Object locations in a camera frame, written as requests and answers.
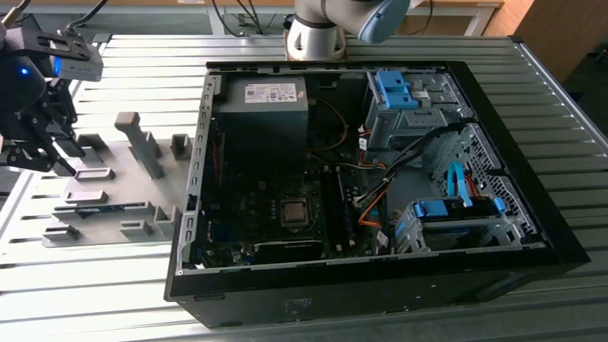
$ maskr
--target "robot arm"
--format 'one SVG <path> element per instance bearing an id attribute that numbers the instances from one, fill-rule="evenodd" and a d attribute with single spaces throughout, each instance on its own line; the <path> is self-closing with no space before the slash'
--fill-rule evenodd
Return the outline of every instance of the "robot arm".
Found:
<path id="1" fill-rule="evenodd" d="M 98 81 L 101 57 L 73 29 L 61 34 L 11 29 L 27 2 L 0 23 L 0 165 L 74 175 L 54 148 L 83 156 L 71 130 L 77 117 L 66 80 Z"/>
<path id="2" fill-rule="evenodd" d="M 286 39 L 290 58 L 339 59 L 345 52 L 339 28 L 366 43 L 381 43 L 409 9 L 409 0 L 295 0 L 295 17 Z"/>

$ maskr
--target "power supply label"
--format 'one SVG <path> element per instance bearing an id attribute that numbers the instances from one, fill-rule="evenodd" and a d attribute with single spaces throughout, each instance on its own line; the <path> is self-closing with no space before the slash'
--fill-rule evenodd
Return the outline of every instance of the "power supply label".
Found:
<path id="1" fill-rule="evenodd" d="M 295 84 L 249 84 L 245 87 L 245 103 L 295 102 Z"/>

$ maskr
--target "blue light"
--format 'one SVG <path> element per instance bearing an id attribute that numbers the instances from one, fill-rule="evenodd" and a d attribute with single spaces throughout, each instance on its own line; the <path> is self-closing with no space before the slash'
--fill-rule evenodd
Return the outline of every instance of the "blue light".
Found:
<path id="1" fill-rule="evenodd" d="M 61 72 L 61 59 L 58 57 L 54 57 L 54 65 L 53 65 L 54 76 L 58 76 L 59 72 Z"/>

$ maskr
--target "slotted aluminum surface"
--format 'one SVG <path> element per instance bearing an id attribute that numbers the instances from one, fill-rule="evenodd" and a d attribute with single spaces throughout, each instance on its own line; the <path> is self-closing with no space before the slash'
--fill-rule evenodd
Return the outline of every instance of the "slotted aluminum surface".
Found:
<path id="1" fill-rule="evenodd" d="M 605 341 L 608 158 L 605 138 L 522 45 L 505 38 L 402 37 L 353 60 L 466 61 L 591 262 L 490 303 L 209 331 L 162 300 L 169 245 L 45 249 L 39 235 L 65 180 L 25 175 L 0 215 L 0 340 L 27 341 Z M 155 139 L 191 136 L 207 61 L 281 61 L 282 38 L 114 36 L 103 79 L 75 92 L 78 133 L 123 139 L 115 113 L 139 112 Z"/>

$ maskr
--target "white label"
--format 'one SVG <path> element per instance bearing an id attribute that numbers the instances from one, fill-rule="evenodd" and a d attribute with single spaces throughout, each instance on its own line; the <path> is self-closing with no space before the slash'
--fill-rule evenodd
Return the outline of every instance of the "white label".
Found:
<path id="1" fill-rule="evenodd" d="M 381 231 L 378 231 L 378 235 L 377 235 L 375 239 L 378 239 L 378 242 L 381 243 L 381 245 L 383 247 L 387 247 L 387 237 L 383 235 L 383 233 Z"/>
<path id="2" fill-rule="evenodd" d="M 425 91 L 411 91 L 411 95 L 414 98 L 430 98 Z"/>
<path id="3" fill-rule="evenodd" d="M 295 102 L 295 84 L 249 84 L 245 87 L 245 103 Z"/>
<path id="4" fill-rule="evenodd" d="M 358 148 L 363 151 L 367 150 L 367 141 L 366 139 L 358 138 Z"/>

